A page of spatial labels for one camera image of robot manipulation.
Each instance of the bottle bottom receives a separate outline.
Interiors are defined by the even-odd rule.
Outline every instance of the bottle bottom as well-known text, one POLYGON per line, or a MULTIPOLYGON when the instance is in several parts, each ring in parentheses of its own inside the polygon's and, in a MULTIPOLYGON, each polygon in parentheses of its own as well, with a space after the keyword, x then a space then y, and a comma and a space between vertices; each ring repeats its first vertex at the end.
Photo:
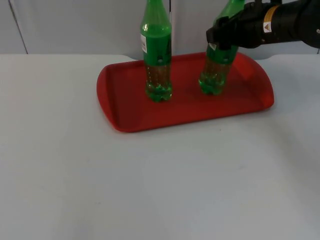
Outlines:
POLYGON ((171 99, 172 96, 172 86, 171 84, 165 87, 161 85, 155 86, 147 82, 145 87, 145 93, 150 99, 152 99, 156 103, 168 101, 171 99))
POLYGON ((226 85, 230 68, 231 64, 218 64, 207 57, 199 78, 202 92, 207 95, 220 95, 226 85))
POLYGON ((165 66, 146 65, 147 80, 145 93, 154 102, 168 101, 172 96, 170 64, 165 66))

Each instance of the white label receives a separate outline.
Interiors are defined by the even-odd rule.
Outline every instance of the white label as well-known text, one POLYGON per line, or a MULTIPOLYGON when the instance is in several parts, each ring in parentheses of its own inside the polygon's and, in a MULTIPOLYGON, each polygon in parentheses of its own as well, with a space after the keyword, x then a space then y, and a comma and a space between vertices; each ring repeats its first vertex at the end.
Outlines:
POLYGON ((145 36, 141 35, 141 42, 142 42, 142 50, 147 54, 148 49, 147 49, 147 39, 145 36))
POLYGON ((209 43, 209 46, 210 46, 210 48, 212 48, 214 51, 215 51, 216 48, 217 48, 217 45, 216 45, 216 44, 209 43))
POLYGON ((271 30, 271 22, 270 21, 267 21, 267 22, 263 23, 263 31, 264 31, 264 33, 271 33, 272 32, 272 30, 271 30))

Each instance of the white wall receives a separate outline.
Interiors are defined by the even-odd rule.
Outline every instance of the white wall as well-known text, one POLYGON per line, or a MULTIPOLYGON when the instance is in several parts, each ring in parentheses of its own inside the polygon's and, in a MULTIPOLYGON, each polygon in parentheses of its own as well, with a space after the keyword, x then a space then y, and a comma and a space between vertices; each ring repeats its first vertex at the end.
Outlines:
MULTIPOLYGON (((142 58, 139 25, 147 0, 10 1, 31 54, 124 54, 142 58)), ((206 30, 228 0, 171 1, 173 54, 205 51, 206 30)), ((169 0, 163 2, 168 7, 169 0)), ((293 42, 240 51, 263 59, 275 54, 315 54, 317 49, 293 42)))
POLYGON ((28 52, 142 56, 146 0, 11 0, 28 52))
POLYGON ((25 53, 9 3, 6 0, 0 0, 0 54, 25 53))

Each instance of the red tray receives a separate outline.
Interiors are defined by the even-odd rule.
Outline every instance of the red tray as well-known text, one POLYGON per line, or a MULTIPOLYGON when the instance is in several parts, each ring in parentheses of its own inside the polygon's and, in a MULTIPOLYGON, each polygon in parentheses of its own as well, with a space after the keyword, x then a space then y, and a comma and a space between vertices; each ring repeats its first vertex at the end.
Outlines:
POLYGON ((108 65, 97 80, 98 100, 113 127, 127 133, 253 113, 274 104, 270 80, 251 58, 237 54, 219 96, 201 92, 198 78, 204 64, 204 53, 174 56, 172 98, 161 103, 145 94, 142 60, 108 65))

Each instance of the yellow warning label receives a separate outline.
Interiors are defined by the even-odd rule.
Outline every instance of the yellow warning label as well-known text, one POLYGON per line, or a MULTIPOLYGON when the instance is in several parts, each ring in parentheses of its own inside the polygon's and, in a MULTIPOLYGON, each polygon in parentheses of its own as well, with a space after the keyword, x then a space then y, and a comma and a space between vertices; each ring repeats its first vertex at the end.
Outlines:
POLYGON ((271 7, 268 10, 268 12, 265 14, 264 20, 263 20, 264 33, 271 33, 272 32, 272 29, 271 29, 272 17, 274 16, 274 13, 278 7, 279 7, 279 5, 271 7))

